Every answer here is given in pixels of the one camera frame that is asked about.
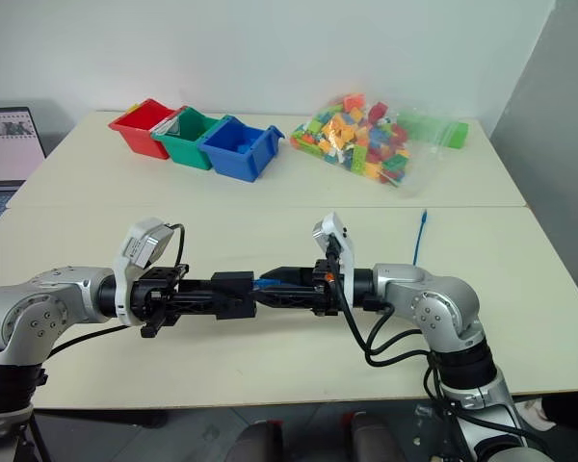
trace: floor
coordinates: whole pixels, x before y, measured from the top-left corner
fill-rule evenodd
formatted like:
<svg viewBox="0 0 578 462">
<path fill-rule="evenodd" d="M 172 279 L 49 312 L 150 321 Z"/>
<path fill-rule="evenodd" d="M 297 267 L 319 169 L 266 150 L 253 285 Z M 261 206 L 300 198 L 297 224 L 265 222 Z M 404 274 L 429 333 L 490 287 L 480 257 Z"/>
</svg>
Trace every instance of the floor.
<svg viewBox="0 0 578 462">
<path fill-rule="evenodd" d="M 240 432 L 261 420 L 282 421 L 289 462 L 345 461 L 343 416 L 381 416 L 407 460 L 428 462 L 441 452 L 441 425 L 426 400 L 356 401 L 172 410 L 161 428 L 38 415 L 54 462 L 223 461 Z M 578 433 L 555 427 L 541 434 L 555 462 L 578 462 Z"/>
</svg>

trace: laptop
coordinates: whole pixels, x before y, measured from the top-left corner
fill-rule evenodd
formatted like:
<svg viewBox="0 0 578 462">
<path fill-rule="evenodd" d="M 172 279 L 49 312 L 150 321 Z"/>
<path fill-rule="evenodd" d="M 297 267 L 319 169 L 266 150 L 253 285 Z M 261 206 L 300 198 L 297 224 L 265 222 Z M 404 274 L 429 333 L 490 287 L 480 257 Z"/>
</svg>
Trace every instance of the laptop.
<svg viewBox="0 0 578 462">
<path fill-rule="evenodd" d="M 30 110 L 0 108 L 0 216 L 45 157 Z"/>
</svg>

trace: blue bin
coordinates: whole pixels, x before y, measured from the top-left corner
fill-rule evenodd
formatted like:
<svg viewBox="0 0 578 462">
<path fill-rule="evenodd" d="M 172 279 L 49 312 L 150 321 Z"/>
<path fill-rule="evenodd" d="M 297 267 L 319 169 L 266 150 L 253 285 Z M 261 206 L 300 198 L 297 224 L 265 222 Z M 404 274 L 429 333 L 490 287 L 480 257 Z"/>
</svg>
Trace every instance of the blue bin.
<svg viewBox="0 0 578 462">
<path fill-rule="evenodd" d="M 197 148 L 208 155 L 221 175 L 253 182 L 278 152 L 280 138 L 285 137 L 274 125 L 259 130 L 226 115 L 202 137 Z"/>
</svg>

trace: table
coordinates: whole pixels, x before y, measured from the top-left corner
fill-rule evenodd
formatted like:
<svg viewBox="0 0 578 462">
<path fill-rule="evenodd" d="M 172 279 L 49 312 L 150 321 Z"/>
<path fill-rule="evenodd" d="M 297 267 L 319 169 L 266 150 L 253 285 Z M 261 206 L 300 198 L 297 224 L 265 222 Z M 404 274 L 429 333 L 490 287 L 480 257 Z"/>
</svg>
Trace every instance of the table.
<svg viewBox="0 0 578 462">
<path fill-rule="evenodd" d="M 0 285 L 62 265 L 111 266 L 130 224 L 147 216 L 186 225 L 190 277 L 308 266 L 321 257 L 312 226 L 328 212 L 215 212 L 174 203 L 19 207 L 0 218 Z M 359 268 L 410 262 L 421 208 L 338 212 Z M 175 242 L 159 264 L 170 265 L 174 251 Z M 513 393 L 578 390 L 578 290 L 527 208 L 429 208 L 418 263 L 476 290 L 488 342 Z M 362 331 L 376 319 L 356 317 Z M 64 340 L 107 326 L 74 326 Z M 392 319 L 381 338 L 407 327 Z M 423 346 L 408 338 L 396 351 Z M 256 320 L 185 317 L 154 340 L 128 329 L 69 348 L 45 367 L 49 381 L 35 394 L 37 407 L 141 409 L 422 397 L 426 363 L 412 358 L 372 369 L 342 317 L 260 307 Z"/>
<path fill-rule="evenodd" d="M 103 204 L 208 207 L 491 207 L 525 201 L 476 120 L 463 149 L 443 149 L 439 172 L 407 195 L 331 166 L 282 141 L 278 156 L 253 184 L 133 153 L 107 127 L 119 113 L 87 115 L 11 200 L 9 207 Z M 307 117 L 238 115 L 246 124 L 276 125 L 286 137 Z"/>
</svg>

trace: clear plastic bag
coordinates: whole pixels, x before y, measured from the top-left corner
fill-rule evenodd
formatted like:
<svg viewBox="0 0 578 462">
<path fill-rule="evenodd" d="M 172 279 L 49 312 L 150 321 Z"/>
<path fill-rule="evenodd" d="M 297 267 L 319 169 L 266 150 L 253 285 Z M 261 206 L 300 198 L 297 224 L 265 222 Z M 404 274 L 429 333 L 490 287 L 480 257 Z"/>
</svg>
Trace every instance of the clear plastic bag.
<svg viewBox="0 0 578 462">
<path fill-rule="evenodd" d="M 466 123 L 351 93 L 291 135 L 294 147 L 353 173 L 416 192 L 436 172 L 439 147 L 460 148 Z"/>
</svg>

